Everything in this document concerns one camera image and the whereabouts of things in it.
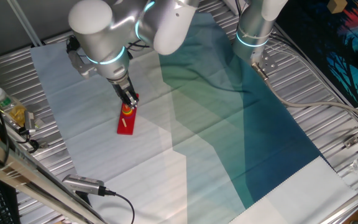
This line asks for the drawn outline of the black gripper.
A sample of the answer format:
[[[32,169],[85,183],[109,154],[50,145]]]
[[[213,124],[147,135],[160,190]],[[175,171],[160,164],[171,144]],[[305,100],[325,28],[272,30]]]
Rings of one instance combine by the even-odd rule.
[[[137,108],[139,97],[134,91],[131,79],[129,76],[124,76],[118,80],[108,79],[109,83],[113,85],[118,96],[121,97],[122,102],[131,108]]]

